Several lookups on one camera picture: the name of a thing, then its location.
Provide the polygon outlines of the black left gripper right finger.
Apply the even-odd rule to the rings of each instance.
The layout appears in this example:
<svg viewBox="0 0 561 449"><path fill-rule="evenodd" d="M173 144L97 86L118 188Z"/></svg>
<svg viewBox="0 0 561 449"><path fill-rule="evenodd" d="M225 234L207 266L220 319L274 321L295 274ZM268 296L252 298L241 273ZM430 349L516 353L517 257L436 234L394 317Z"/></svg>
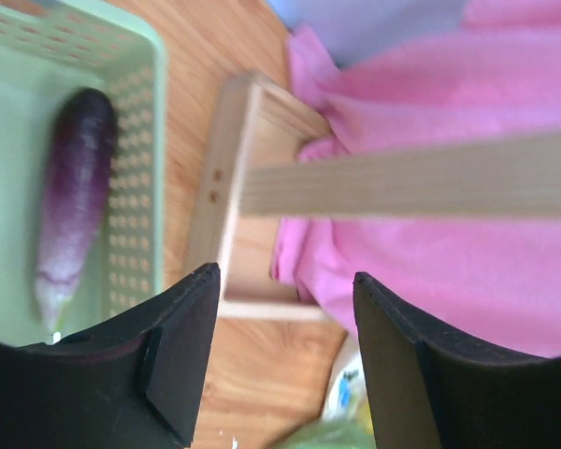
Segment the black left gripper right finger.
<svg viewBox="0 0 561 449"><path fill-rule="evenodd" d="M379 448L561 448L561 356L476 338L371 275L353 309Z"/></svg>

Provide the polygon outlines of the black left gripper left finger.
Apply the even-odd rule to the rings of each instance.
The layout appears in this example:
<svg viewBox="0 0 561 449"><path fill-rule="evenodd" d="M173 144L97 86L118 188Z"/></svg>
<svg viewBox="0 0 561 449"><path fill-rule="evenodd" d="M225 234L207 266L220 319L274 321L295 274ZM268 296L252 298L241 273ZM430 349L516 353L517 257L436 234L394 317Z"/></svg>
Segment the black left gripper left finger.
<svg viewBox="0 0 561 449"><path fill-rule="evenodd" d="M207 263L59 342L0 343L0 448L187 448L221 290Z"/></svg>

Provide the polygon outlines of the green plush vegetable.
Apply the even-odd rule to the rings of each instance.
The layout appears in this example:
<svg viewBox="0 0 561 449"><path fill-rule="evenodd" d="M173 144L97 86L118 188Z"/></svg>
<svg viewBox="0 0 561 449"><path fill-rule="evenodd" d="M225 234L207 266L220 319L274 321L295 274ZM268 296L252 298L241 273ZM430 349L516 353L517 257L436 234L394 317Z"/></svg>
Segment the green plush vegetable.
<svg viewBox="0 0 561 449"><path fill-rule="evenodd" d="M300 427L280 442L277 449L375 449L374 437L354 421L318 420Z"/></svg>

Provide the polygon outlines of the purple plush eggplant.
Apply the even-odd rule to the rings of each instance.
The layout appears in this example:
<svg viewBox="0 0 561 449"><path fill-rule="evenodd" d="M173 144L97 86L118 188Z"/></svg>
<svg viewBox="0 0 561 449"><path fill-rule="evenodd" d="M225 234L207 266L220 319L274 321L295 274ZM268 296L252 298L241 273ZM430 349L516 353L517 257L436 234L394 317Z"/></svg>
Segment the purple plush eggplant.
<svg viewBox="0 0 561 449"><path fill-rule="evenodd" d="M55 116L34 280L41 319L50 333L78 290L102 225L118 137L117 112L97 89L76 90Z"/></svg>

